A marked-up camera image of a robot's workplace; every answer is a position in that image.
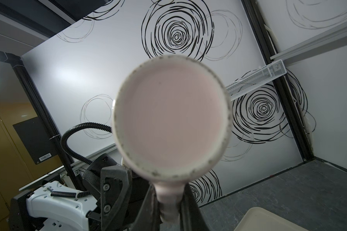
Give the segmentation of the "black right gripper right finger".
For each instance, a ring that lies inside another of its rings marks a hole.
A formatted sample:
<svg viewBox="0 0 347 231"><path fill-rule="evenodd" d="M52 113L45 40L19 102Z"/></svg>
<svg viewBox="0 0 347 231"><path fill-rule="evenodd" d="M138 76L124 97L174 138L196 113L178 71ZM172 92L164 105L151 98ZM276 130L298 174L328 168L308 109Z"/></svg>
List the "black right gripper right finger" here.
<svg viewBox="0 0 347 231"><path fill-rule="evenodd" d="M181 231L210 231L199 210L190 185L187 183L180 203Z"/></svg>

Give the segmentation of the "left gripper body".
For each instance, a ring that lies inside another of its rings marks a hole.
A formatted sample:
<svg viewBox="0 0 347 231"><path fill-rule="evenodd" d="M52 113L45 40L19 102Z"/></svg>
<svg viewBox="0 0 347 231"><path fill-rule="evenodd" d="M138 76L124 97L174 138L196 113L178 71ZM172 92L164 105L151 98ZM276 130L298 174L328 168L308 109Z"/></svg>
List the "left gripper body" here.
<svg viewBox="0 0 347 231"><path fill-rule="evenodd" d="M108 154L98 157L86 169L83 185L97 200L96 208L86 215L91 231L128 231L149 188L147 180Z"/></svg>

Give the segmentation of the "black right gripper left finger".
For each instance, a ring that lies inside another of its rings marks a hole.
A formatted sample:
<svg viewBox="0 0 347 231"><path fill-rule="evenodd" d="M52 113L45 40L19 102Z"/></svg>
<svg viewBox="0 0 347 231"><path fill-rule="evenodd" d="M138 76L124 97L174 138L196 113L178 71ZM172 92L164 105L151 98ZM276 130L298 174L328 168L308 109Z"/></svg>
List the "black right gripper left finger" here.
<svg viewBox="0 0 347 231"><path fill-rule="evenodd" d="M151 184L131 230L159 231L161 224L159 206L155 188Z"/></svg>

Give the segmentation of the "pink mug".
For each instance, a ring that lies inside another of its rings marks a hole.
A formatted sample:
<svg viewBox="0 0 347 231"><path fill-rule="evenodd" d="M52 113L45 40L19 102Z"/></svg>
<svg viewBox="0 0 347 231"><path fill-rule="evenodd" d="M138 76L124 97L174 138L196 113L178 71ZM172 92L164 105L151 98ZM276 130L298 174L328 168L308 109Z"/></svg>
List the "pink mug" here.
<svg viewBox="0 0 347 231"><path fill-rule="evenodd" d="M153 184L164 221L179 219L185 185L219 162L231 117L220 78L189 57L150 59L120 86L113 103L114 139L127 166Z"/></svg>

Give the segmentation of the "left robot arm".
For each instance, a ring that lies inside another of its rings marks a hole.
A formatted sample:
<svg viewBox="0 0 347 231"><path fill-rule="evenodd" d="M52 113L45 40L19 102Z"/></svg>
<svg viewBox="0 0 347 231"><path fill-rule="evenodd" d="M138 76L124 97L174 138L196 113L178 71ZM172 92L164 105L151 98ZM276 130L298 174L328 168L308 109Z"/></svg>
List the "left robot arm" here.
<svg viewBox="0 0 347 231"><path fill-rule="evenodd" d="M11 199L11 231L124 231L135 221L147 180L103 154L83 173L85 191L64 186L56 174L36 190Z"/></svg>

